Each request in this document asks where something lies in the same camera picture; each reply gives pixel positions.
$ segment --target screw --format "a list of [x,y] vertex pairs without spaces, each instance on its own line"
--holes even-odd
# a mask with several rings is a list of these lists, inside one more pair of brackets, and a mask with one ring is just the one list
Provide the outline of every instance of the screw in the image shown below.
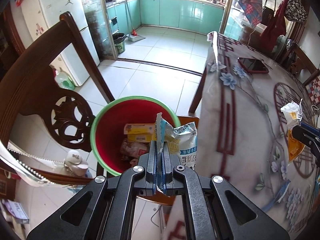
[[214,176],[214,177],[212,177],[212,181],[215,182],[215,183],[221,183],[221,182],[223,182],[223,177]]
[[102,182],[104,182],[106,179],[103,177],[103,176],[98,176],[98,177],[96,177],[95,179],[94,179],[94,181],[96,182],[96,183],[102,183]]
[[176,167],[176,170],[177,171],[184,171],[186,168],[185,168],[185,166],[182,166],[182,165],[178,165],[177,167]]
[[133,167],[133,171],[135,171],[135,172],[143,171],[143,167],[140,166],[140,165],[134,166],[134,167]]

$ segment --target black bag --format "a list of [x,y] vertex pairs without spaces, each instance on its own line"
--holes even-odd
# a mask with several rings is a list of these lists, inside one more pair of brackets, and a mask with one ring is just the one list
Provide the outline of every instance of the black bag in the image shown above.
[[261,24],[268,26],[269,23],[271,22],[271,20],[274,18],[275,16],[275,11],[276,11],[276,1],[275,1],[275,9],[272,10],[269,7],[266,6],[267,1],[264,3],[264,7],[262,8],[262,21]]
[[288,0],[284,16],[292,22],[304,22],[308,18],[308,14],[299,0]]

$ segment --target green bucket rim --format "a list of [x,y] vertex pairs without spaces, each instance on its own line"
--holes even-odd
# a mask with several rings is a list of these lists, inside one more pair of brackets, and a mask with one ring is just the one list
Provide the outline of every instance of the green bucket rim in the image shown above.
[[90,144],[91,144],[91,148],[93,151],[94,156],[96,157],[96,159],[98,160],[98,162],[100,163],[100,165],[107,170],[107,172],[111,173],[113,176],[118,176],[121,175],[120,172],[115,171],[114,169],[110,168],[100,157],[99,153],[98,153],[98,149],[97,149],[97,145],[96,145],[96,130],[97,130],[97,126],[98,123],[101,119],[101,117],[104,115],[104,113],[106,111],[108,111],[111,107],[124,102],[124,101],[128,101],[128,100],[133,100],[133,99],[143,99],[143,100],[147,100],[147,101],[151,101],[154,102],[158,105],[160,105],[162,108],[164,108],[171,116],[174,125],[176,127],[181,126],[180,120],[178,118],[178,116],[175,114],[175,112],[166,104],[164,104],[163,102],[154,99],[154,98],[150,98],[150,97],[144,97],[144,96],[130,96],[130,97],[123,97],[123,98],[119,98],[115,101],[112,101],[111,103],[107,104],[104,108],[101,109],[101,111],[97,114],[96,118],[93,120],[92,123],[92,127],[91,127],[91,131],[90,131]]

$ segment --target red phone case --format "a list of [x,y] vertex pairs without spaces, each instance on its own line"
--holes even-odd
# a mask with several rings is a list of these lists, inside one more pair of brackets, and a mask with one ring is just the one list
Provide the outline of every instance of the red phone case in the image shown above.
[[241,65],[241,67],[242,67],[245,71],[247,71],[248,73],[250,73],[250,74],[268,74],[268,73],[269,73],[269,70],[268,70],[267,66],[264,65],[261,60],[259,60],[259,61],[260,61],[260,62],[266,67],[266,69],[267,69],[267,70],[265,70],[265,71],[264,71],[264,70],[248,70],[248,69],[245,67],[245,65],[240,61],[241,58],[244,58],[244,57],[239,57],[239,58],[238,58],[238,62],[239,62],[239,64]]

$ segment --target blue bird print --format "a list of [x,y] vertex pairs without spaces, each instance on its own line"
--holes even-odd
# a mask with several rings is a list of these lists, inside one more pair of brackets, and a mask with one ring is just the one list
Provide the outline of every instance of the blue bird print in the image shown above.
[[280,188],[280,190],[278,191],[276,197],[266,206],[264,206],[263,208],[261,208],[261,210],[263,212],[268,212],[274,204],[276,204],[276,202],[280,203],[281,200],[284,198],[284,195],[287,193],[287,190],[289,188],[289,184],[290,184],[290,180],[288,179]]

